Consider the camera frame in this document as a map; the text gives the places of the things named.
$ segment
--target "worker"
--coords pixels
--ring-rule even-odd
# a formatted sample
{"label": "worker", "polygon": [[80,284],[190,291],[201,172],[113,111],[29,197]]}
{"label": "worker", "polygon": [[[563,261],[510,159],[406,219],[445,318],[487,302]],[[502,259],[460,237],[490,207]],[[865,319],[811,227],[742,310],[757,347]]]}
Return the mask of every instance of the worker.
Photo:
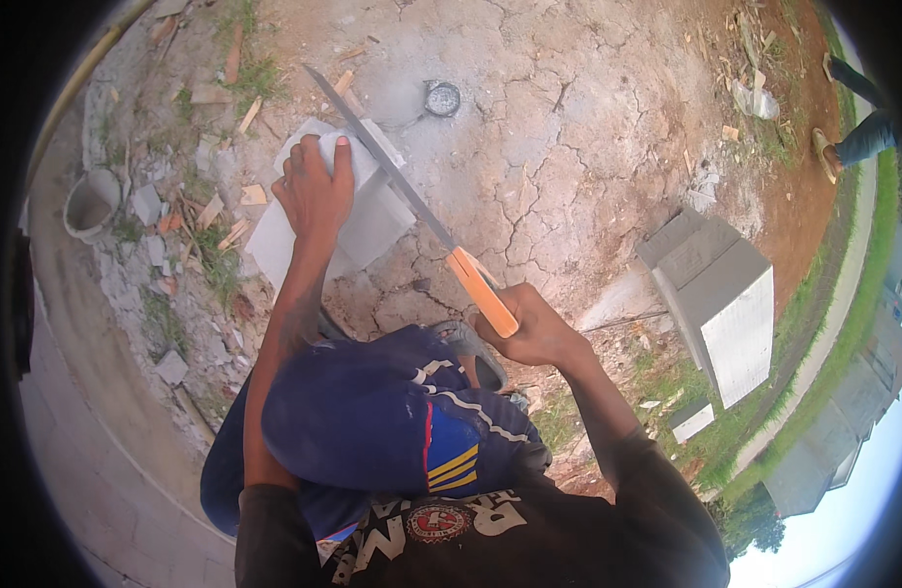
{"label": "worker", "polygon": [[[657,443],[647,438],[630,406],[601,369],[598,356],[585,337],[564,323],[531,285],[519,284],[498,292],[519,324],[512,337],[500,338],[481,314],[471,317],[470,323],[504,357],[526,365],[552,365],[562,372],[571,386],[601,472],[615,490],[615,505],[558,490],[541,473],[547,452],[536,451],[537,431],[528,419],[520,421],[515,417],[521,414],[518,409],[505,408],[515,405],[504,397],[485,391],[493,398],[480,396],[480,404],[460,400],[466,391],[456,389],[464,386],[460,378],[470,370],[442,347],[438,334],[412,325],[378,340],[403,331],[409,333],[399,345],[376,347],[378,341],[318,342],[321,288],[337,234],[349,216],[354,187],[348,139],[340,137],[336,142],[331,176],[320,156],[318,138],[305,135],[291,148],[291,156],[284,162],[284,177],[272,185],[297,241],[246,391],[236,584],[550,586],[615,582],[638,586],[726,586],[727,557],[708,512]],[[410,345],[416,341],[420,347],[412,348]],[[392,352],[395,349],[408,357],[404,364]],[[349,360],[339,364],[330,361],[338,356]],[[376,370],[374,366],[380,363],[386,369]],[[465,379],[470,380],[469,373],[467,376]],[[304,390],[294,385],[299,379],[326,381],[333,386]],[[379,380],[401,388],[394,393],[380,390]],[[452,460],[437,473],[426,471],[431,465],[427,463],[421,470],[426,482],[454,477],[455,470],[474,461],[479,466],[485,459],[485,445],[505,439],[514,445],[497,445],[490,451],[486,458],[498,466],[478,468],[477,478],[493,476],[495,469],[506,470],[509,473],[505,479],[489,484],[499,484],[504,479],[507,486],[492,491],[478,489],[457,497],[435,495],[427,487],[417,493],[381,493],[367,502],[356,528],[321,566],[316,532],[302,506],[304,500],[316,503],[324,499],[316,496],[316,480],[308,482],[306,476],[292,473],[292,468],[312,467],[311,476],[342,475],[352,480],[349,474],[329,472],[340,469],[341,464],[323,463],[330,454],[327,444],[345,446],[363,459],[375,460],[367,445],[386,447],[379,436],[395,440],[397,430],[398,439],[404,439],[405,429],[392,413],[387,415],[389,422],[385,426],[377,427],[379,412],[363,418],[362,411],[342,404],[340,412],[352,415],[344,422],[350,428],[313,432],[324,439],[298,437],[298,431],[269,429],[277,428],[278,421],[299,423],[308,429],[315,427],[311,415],[301,414],[308,411],[292,403],[292,396],[298,403],[312,403],[309,394],[324,397],[332,391],[344,398],[347,396],[343,396],[342,389],[346,388],[353,391],[353,398],[363,410],[377,411],[370,399],[361,394],[370,387],[374,391],[367,396],[376,396],[382,403],[390,403],[390,396],[410,399],[404,406],[408,406],[411,420],[415,420],[415,403],[423,398],[442,409],[435,410],[432,416],[455,405],[475,415],[471,423],[483,424],[477,427],[475,453],[461,453],[462,459]],[[316,406],[321,407],[321,420],[334,418],[323,402]],[[501,416],[505,422],[495,420]],[[425,431],[438,429],[436,424],[430,425]],[[352,427],[362,430],[363,435],[357,436]],[[279,446],[292,439],[301,445]],[[534,450],[520,449],[525,447]],[[429,451],[429,446],[425,444],[424,449]],[[418,468],[421,460],[426,461],[420,450],[420,446],[415,447],[415,453],[421,455]],[[349,455],[338,451],[333,452],[338,459],[349,459]],[[503,463],[501,455],[510,463]],[[292,466],[285,466],[281,460]],[[365,466],[355,460],[349,463]],[[213,465],[211,469],[216,471],[219,467]],[[403,475],[407,472],[400,466],[398,469]],[[366,489],[334,489],[332,494],[362,494],[360,490]]]}
{"label": "worker", "polygon": [[814,151],[826,177],[836,183],[836,178],[845,168],[895,147],[898,138],[879,88],[830,53],[823,53],[823,73],[831,84],[833,80],[838,81],[876,108],[839,143],[831,143],[819,127],[814,127],[811,133]]}

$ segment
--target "plastic bag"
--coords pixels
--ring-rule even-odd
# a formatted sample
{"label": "plastic bag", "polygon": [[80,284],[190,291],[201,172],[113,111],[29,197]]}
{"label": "plastic bag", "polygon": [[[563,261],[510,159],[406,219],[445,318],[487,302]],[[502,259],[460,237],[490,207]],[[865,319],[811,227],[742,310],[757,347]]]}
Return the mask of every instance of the plastic bag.
{"label": "plastic bag", "polygon": [[739,82],[738,78],[732,80],[731,89],[732,98],[735,99],[745,116],[755,115],[759,119],[770,121],[781,114],[781,107],[777,104],[777,100],[774,100],[774,95],[768,90],[760,90],[756,97],[755,93],[745,88],[745,85]]}

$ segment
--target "shoe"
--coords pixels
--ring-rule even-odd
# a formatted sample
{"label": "shoe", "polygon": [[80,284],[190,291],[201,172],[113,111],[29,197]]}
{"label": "shoe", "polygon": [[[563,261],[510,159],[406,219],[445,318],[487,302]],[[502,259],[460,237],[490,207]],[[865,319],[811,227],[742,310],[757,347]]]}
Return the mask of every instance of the shoe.
{"label": "shoe", "polygon": [[434,324],[431,330],[440,335],[448,331],[444,338],[445,343],[451,346],[457,356],[474,356],[477,368],[477,380],[480,388],[491,392],[499,392],[505,386],[509,378],[506,377],[504,367],[493,357],[490,349],[477,335],[477,331],[464,321],[445,321]]}
{"label": "shoe", "polygon": [[820,160],[820,165],[823,167],[823,172],[830,179],[830,183],[836,183],[836,174],[833,168],[830,167],[830,162],[826,161],[826,156],[823,155],[823,150],[831,145],[830,141],[826,139],[826,135],[823,135],[823,132],[818,127],[813,128],[811,137],[813,138],[813,148],[817,153],[817,159]]}
{"label": "shoe", "polygon": [[833,84],[833,75],[830,74],[830,53],[823,53],[823,73],[826,74],[826,79]]}

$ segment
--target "sky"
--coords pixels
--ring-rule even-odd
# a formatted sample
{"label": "sky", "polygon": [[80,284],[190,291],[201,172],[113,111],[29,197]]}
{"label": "sky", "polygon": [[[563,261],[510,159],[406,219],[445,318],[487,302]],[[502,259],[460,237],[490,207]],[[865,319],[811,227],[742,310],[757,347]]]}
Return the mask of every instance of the sky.
{"label": "sky", "polygon": [[[750,547],[732,562],[732,588],[792,588],[853,555],[872,533],[902,471],[902,396],[863,444],[850,481],[827,492],[816,511],[790,516],[776,554]],[[819,582],[831,588],[846,564]]]}

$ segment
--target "orange saw handle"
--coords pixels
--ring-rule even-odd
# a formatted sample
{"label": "orange saw handle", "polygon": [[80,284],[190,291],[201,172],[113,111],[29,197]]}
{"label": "orange saw handle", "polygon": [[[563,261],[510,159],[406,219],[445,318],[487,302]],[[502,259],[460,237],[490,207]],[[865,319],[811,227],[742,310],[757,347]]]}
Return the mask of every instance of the orange saw handle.
{"label": "orange saw handle", "polygon": [[444,260],[454,270],[457,280],[464,286],[473,303],[487,317],[493,330],[504,339],[512,337],[519,329],[519,323],[516,323],[513,313],[509,312],[493,292],[495,288],[500,288],[500,283],[491,276],[487,268],[461,247],[455,247]]}

